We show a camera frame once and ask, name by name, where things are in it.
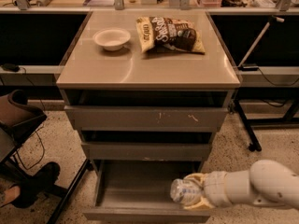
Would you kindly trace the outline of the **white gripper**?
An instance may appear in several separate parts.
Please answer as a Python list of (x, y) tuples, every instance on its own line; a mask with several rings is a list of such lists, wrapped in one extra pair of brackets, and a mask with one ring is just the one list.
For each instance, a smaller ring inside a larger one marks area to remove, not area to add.
[(200, 189), (204, 189), (207, 200), (199, 203), (185, 205), (185, 210), (208, 210), (215, 207), (229, 207), (233, 204), (229, 200), (225, 191), (225, 177), (227, 173), (223, 171), (215, 171), (210, 174), (193, 173), (186, 175), (185, 180), (191, 180)]

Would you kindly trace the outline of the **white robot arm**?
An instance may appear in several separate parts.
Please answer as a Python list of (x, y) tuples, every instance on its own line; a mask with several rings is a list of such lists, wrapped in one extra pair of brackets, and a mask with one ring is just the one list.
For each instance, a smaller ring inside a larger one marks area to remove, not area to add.
[(276, 209), (299, 209), (299, 176), (277, 161), (259, 160), (248, 170), (193, 173), (185, 177), (201, 190), (187, 210), (225, 208), (237, 204)]

